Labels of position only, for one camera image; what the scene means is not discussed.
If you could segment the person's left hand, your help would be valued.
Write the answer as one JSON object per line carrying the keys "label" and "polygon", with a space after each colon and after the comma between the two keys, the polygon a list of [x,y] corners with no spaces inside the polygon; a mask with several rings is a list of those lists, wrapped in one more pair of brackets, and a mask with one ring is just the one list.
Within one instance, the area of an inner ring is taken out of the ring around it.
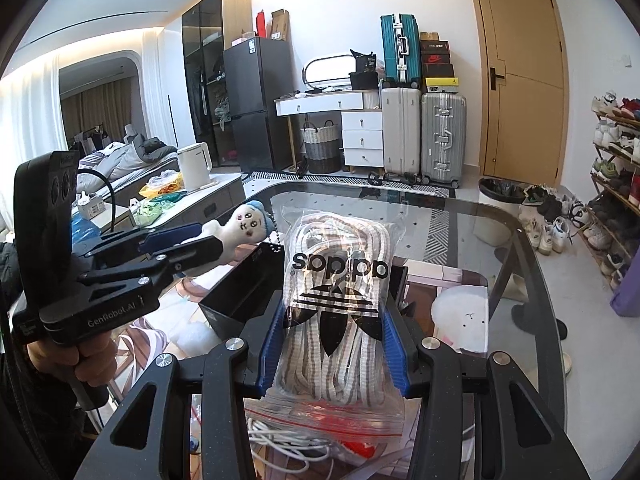
{"label": "person's left hand", "polygon": [[36,370],[68,382],[75,377],[91,387],[106,385],[114,378],[117,346],[110,333],[103,333],[77,347],[63,348],[52,340],[38,340],[26,346]]}

